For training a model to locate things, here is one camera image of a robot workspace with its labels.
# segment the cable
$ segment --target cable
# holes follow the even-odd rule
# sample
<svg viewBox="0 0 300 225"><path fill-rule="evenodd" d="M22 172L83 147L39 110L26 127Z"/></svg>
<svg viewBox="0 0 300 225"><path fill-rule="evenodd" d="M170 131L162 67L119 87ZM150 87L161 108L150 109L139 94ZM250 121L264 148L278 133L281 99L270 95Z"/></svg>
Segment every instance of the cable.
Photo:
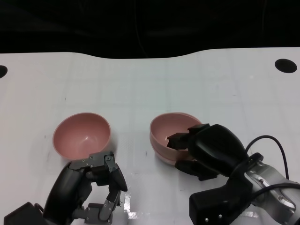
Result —
<svg viewBox="0 0 300 225"><path fill-rule="evenodd" d="M44 212L44 209L43 209L43 207L40 204L35 203L34 207L36 207L36 209L40 210L42 213Z"/></svg>
<svg viewBox="0 0 300 225"><path fill-rule="evenodd" d="M284 183L284 184L273 184L270 185L268 187L264 187L262 189L260 189L259 191L253 193L251 195L250 198L250 202L252 202L254 199L256 199L258 196L260 196L261 194L271 191L273 189L277 189L277 188L293 188L293 189L299 189L300 190L300 184L292 184L292 183Z"/></svg>
<svg viewBox="0 0 300 225"><path fill-rule="evenodd" d="M144 47L142 45L142 42L141 42L141 39L140 39L140 35L139 35L139 30L138 30L138 27L137 27L136 5L137 5L136 0L134 0L135 33L136 33L137 41L138 41L138 44L139 44L139 46L141 48L141 51L143 52L143 54L144 54L144 56L146 58L149 58L148 54L146 53L146 51L145 51L145 49L144 49Z"/></svg>
<svg viewBox="0 0 300 225"><path fill-rule="evenodd" d="M262 9L262 37L264 36L264 21L265 21L267 3L268 3L268 0L264 0L264 5L263 5L263 9Z"/></svg>
<svg viewBox="0 0 300 225"><path fill-rule="evenodd" d="M263 139L263 138L269 138L269 139L272 139L273 141L276 142L276 144L277 144L278 147L280 148L280 151L281 151L281 153L282 153L283 162L284 162L284 164L285 164L285 177L289 180L289 179L290 179L290 178L289 178L289 170L288 170L288 168L287 168L287 161L286 161L286 157L285 157L285 151L283 150L283 148L282 148L280 142L279 142L275 137L270 136L270 135L263 135L263 136L259 136L259 137L255 138L255 139L254 139L252 142L250 142L249 145L246 147L246 150L245 150L246 153L248 153L250 147L251 147L255 142L257 142L258 140Z"/></svg>

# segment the pink bowl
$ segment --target pink bowl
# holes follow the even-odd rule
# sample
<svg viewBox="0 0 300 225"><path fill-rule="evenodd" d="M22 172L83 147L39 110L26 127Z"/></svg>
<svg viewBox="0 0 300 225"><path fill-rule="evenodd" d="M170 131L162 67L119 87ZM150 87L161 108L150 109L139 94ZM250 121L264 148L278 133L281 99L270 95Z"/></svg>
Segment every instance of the pink bowl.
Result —
<svg viewBox="0 0 300 225"><path fill-rule="evenodd" d="M175 133L188 132L188 128L201 122L186 113L173 112L157 116L150 124L150 143L156 155L164 162L174 165L179 160L192 160L188 150L167 147L167 137Z"/></svg>
<svg viewBox="0 0 300 225"><path fill-rule="evenodd" d="M62 157L76 160L105 150L110 136L111 129L106 119L85 112L70 116L58 125L53 145Z"/></svg>

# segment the metal bracket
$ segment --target metal bracket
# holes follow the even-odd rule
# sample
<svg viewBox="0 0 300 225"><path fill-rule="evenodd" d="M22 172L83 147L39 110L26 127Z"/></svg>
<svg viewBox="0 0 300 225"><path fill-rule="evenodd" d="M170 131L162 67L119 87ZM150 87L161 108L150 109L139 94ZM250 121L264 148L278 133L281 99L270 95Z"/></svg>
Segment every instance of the metal bracket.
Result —
<svg viewBox="0 0 300 225"><path fill-rule="evenodd" d="M112 163L115 164L115 160L113 158L113 152L105 151L105 152L98 152L94 154L90 154L88 158L80 159L73 161L71 165L69 166L72 170L79 170L82 168L93 168L98 166L104 166L105 162L107 163L106 158L109 158L109 161L111 161L110 165L112 166Z"/></svg>

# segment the bowl rim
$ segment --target bowl rim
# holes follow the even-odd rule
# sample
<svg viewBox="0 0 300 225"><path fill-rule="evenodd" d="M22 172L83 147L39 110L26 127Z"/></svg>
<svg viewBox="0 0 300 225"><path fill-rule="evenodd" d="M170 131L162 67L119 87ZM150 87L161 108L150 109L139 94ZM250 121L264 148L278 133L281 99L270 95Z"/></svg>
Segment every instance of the bowl rim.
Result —
<svg viewBox="0 0 300 225"><path fill-rule="evenodd" d="M105 149L105 148L107 147L107 145L108 145L108 143L109 143L109 141L110 141L110 139L111 139L111 126L109 125L108 121L107 121L103 116L101 116L101 115L99 115L99 114L97 114L97 113L93 113L93 112L80 112L80 113L76 113L76 114L74 114L74 115L71 115L71 116L65 118L62 122L59 123L59 125L56 127L56 129L55 129L55 131L54 131L54 133L53 133L53 137L52 137L52 145L53 145L55 151L56 151L61 157L66 158L66 159L68 159L68 160L79 160L80 158L70 158L70 157L66 157L66 156L62 155L62 154L56 149L56 147L55 147L55 144L54 144L54 137L55 137L55 134L56 134L57 129L58 129L58 128L66 121L66 120L70 119L71 117L78 116L78 115L81 115L81 114L93 114L93 115L96 115L96 116L98 116L98 117L104 119L104 121L105 121L105 122L107 123L107 125L108 125L108 130L109 130L108 140L107 140L107 142L105 143L104 147L103 147L99 152L101 152L103 149Z"/></svg>
<svg viewBox="0 0 300 225"><path fill-rule="evenodd" d="M185 115L185 116L187 116L187 117L190 117L190 118L192 118L192 119L198 121L200 124L202 124L202 123L201 123L195 116L192 116L192 115L187 114L187 113L185 113L185 112L167 112L167 113L163 113L163 114L158 115L157 117L155 117L155 118L151 121L151 123L150 123L150 135L151 135L151 137L152 137L152 138L153 138L160 146L162 146L162 147L164 147L164 148L167 148L167 149L170 150L170 151L177 152L177 150L175 150L175 149L171 149L171 148L169 148L168 146L163 146L163 145L156 139L156 137L155 137L155 136L153 135L153 133L152 133L152 123L154 122L154 120L156 120L158 117L165 116L165 115L169 115L169 114L180 114L180 115Z"/></svg>

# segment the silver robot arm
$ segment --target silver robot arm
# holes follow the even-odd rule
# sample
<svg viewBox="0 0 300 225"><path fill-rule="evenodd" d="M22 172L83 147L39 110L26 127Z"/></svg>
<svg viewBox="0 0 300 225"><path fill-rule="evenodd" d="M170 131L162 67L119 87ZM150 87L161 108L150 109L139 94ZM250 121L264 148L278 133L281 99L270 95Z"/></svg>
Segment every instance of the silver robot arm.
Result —
<svg viewBox="0 0 300 225"><path fill-rule="evenodd" d="M253 184L253 193L274 184L297 184L286 179L274 167L262 162L245 173L245 177ZM274 189L258 196L252 204L266 210L276 222L282 225L300 224L300 190L298 189Z"/></svg>

